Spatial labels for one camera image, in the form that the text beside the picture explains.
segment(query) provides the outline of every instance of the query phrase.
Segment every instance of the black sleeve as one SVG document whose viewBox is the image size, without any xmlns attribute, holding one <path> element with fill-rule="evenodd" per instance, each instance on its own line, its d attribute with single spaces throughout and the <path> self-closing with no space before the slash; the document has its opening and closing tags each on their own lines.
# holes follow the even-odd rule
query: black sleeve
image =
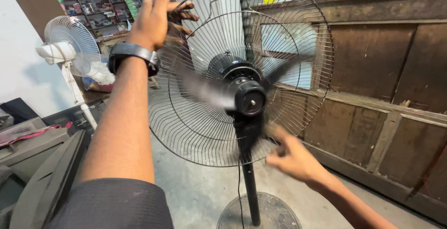
<svg viewBox="0 0 447 229">
<path fill-rule="evenodd" d="M 172 229 L 165 192 L 135 179 L 102 178 L 84 182 L 47 228 Z"/>
</svg>

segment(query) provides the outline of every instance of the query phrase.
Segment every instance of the gray floor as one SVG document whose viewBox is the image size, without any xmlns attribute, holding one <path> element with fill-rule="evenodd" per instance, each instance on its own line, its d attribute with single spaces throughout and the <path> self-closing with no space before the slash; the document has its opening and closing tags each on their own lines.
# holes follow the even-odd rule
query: gray floor
<svg viewBox="0 0 447 229">
<path fill-rule="evenodd" d="M 215 168 L 188 162 L 151 137 L 155 181 L 166 193 L 176 229 L 215 228 L 226 205 L 237 197 L 237 167 Z M 295 212 L 304 229 L 347 229 L 351 225 L 318 193 L 264 164 L 254 163 L 257 190 L 273 194 Z M 440 228 L 345 179 L 366 204 L 399 228 Z M 243 180 L 241 194 L 245 193 Z"/>
</svg>

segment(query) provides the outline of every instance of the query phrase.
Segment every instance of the black watch strap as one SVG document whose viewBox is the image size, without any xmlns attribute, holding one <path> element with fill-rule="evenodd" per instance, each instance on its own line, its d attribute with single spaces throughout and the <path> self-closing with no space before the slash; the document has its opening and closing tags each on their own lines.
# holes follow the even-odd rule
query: black watch strap
<svg viewBox="0 0 447 229">
<path fill-rule="evenodd" d="M 152 77 L 158 73 L 159 62 L 156 59 L 155 52 L 131 43 L 116 43 L 112 47 L 109 56 L 109 71 L 116 75 L 121 62 L 129 56 L 143 59 L 146 66 L 148 66 L 148 77 Z"/>
</svg>

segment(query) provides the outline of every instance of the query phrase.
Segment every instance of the wire fan grill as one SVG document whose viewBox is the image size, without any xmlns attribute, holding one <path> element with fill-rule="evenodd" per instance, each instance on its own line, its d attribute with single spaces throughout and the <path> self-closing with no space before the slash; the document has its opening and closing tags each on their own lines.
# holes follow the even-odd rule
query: wire fan grill
<svg viewBox="0 0 447 229">
<path fill-rule="evenodd" d="M 194 102 L 179 83 L 182 75 L 171 65 L 181 62 L 218 81 L 231 76 L 232 68 L 246 66 L 249 77 L 262 79 L 288 59 L 300 62 L 269 91 L 265 122 L 301 134 L 323 103 L 332 77 L 332 36 L 317 5 L 312 0 L 185 1 L 194 2 L 191 12 L 200 19 L 182 21 L 194 36 L 170 32 L 185 42 L 157 52 L 160 89 L 149 92 L 155 136 L 194 163 L 219 167 L 249 163 L 239 162 L 233 118 L 222 109 Z M 276 146 L 260 139 L 251 160 L 264 158 Z"/>
<path fill-rule="evenodd" d="M 59 16 L 48 22 L 45 27 L 45 42 L 68 41 L 76 51 L 71 72 L 75 76 L 87 76 L 91 64 L 101 61 L 95 39 L 79 21 L 68 16 Z"/>
</svg>

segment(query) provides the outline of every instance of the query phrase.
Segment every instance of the fan base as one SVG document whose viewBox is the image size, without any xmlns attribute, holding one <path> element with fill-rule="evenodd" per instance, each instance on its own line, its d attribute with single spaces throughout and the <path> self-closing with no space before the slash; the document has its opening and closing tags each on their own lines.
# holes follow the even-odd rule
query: fan base
<svg viewBox="0 0 447 229">
<path fill-rule="evenodd" d="M 261 226 L 254 227 L 250 217 L 247 195 L 240 197 L 242 211 L 244 214 L 245 228 L 256 229 L 301 229 L 298 218 L 292 209 L 279 198 L 265 192 L 257 193 L 259 212 L 261 215 Z M 240 220 L 239 198 L 233 199 L 220 215 L 217 229 L 239 229 L 242 228 Z"/>
</svg>

